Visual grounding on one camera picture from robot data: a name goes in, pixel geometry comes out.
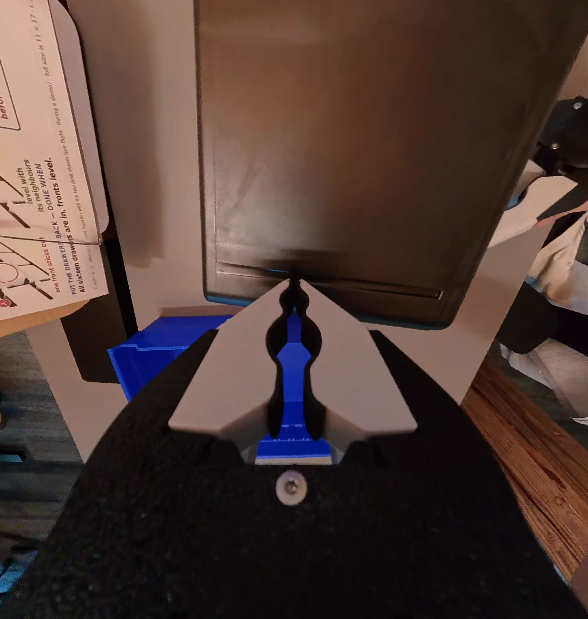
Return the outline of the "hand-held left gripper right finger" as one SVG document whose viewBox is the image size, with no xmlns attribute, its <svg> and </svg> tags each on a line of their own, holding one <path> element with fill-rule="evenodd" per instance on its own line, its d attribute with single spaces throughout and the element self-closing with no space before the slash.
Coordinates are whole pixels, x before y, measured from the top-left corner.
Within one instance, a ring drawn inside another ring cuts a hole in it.
<svg viewBox="0 0 588 619">
<path fill-rule="evenodd" d="M 298 281 L 305 427 L 332 460 L 352 443 L 413 433 L 417 422 L 367 327 L 304 280 Z"/>
</svg>

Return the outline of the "black chair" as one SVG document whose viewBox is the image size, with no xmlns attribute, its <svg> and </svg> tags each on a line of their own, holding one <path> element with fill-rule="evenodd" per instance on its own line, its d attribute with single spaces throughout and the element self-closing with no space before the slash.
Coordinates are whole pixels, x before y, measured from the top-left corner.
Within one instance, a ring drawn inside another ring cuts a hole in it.
<svg viewBox="0 0 588 619">
<path fill-rule="evenodd" d="M 528 354 L 554 339 L 588 358 L 588 315 L 551 304 L 523 282 L 496 340 L 511 352 Z"/>
</svg>

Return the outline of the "blue plastic bin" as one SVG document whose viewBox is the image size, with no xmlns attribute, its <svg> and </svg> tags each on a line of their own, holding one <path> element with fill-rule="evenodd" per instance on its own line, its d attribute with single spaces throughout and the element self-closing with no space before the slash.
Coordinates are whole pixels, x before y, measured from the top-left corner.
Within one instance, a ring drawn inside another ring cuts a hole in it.
<svg viewBox="0 0 588 619">
<path fill-rule="evenodd" d="M 127 400 L 132 400 L 166 366 L 192 345 L 207 330 L 216 329 L 230 316 L 162 317 L 109 349 L 109 357 Z M 270 435 L 260 442 L 258 460 L 326 459 L 326 441 L 312 440 L 303 415 L 304 368 L 310 359 L 301 344 L 301 319 L 288 318 L 288 342 L 278 354 L 283 368 L 284 412 L 277 438 Z"/>
</svg>

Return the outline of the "light wooden board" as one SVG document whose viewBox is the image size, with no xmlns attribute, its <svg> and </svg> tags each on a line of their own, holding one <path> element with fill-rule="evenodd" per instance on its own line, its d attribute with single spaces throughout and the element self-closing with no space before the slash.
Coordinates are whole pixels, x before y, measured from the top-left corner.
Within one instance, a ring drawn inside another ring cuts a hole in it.
<svg viewBox="0 0 588 619">
<path fill-rule="evenodd" d="M 65 306 L 0 320 L 0 337 L 25 331 L 26 329 L 64 318 L 78 311 L 88 302 L 88 300 L 83 300 Z"/>
</svg>

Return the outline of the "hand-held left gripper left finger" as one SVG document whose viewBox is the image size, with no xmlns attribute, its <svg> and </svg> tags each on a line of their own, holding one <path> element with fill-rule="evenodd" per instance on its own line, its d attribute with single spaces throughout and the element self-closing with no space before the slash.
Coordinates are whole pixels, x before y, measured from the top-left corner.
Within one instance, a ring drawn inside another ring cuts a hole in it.
<svg viewBox="0 0 588 619">
<path fill-rule="evenodd" d="M 222 324 L 169 420 L 176 431 L 231 441 L 250 463 L 259 442 L 278 435 L 283 367 L 294 308 L 291 279 Z"/>
</svg>

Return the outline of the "white cardboard piece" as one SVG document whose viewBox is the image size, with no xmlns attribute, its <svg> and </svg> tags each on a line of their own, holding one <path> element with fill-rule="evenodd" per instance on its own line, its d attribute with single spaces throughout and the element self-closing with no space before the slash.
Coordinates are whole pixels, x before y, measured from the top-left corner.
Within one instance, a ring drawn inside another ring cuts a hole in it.
<svg viewBox="0 0 588 619">
<path fill-rule="evenodd" d="M 104 242 L 107 239 L 111 216 L 80 35 L 65 5 L 60 1 L 48 3 L 91 192 L 99 239 L 100 242 Z"/>
</svg>

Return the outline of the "brown wooden table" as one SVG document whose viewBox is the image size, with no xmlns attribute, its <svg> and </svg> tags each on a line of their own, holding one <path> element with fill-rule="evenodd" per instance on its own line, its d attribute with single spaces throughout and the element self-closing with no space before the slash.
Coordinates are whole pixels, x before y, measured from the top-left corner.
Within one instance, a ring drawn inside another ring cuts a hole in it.
<svg viewBox="0 0 588 619">
<path fill-rule="evenodd" d="M 588 451 L 489 355 L 462 408 L 490 444 L 543 549 L 588 608 Z"/>
</svg>

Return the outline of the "person's white clothing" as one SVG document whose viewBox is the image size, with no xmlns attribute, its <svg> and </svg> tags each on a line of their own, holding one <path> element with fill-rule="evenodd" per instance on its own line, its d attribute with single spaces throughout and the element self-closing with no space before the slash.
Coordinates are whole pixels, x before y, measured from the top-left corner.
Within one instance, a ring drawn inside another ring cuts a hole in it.
<svg viewBox="0 0 588 619">
<path fill-rule="evenodd" d="M 490 247 L 553 223 L 525 278 L 553 305 L 588 315 L 588 211 L 567 213 L 553 221 L 537 217 L 565 196 L 575 183 L 547 176 L 528 161 L 515 187 Z M 588 427 L 588 358 L 547 339 L 528 354 L 500 345 L 503 358 L 518 372 L 549 388 L 568 417 Z"/>
</svg>

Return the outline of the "printed instruction sheet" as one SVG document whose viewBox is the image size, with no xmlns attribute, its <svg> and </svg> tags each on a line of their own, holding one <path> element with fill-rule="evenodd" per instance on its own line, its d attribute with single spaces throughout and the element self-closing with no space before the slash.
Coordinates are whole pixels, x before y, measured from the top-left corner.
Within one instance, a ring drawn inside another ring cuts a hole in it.
<svg viewBox="0 0 588 619">
<path fill-rule="evenodd" d="M 48 1 L 0 1 L 0 320 L 107 294 Z"/>
</svg>

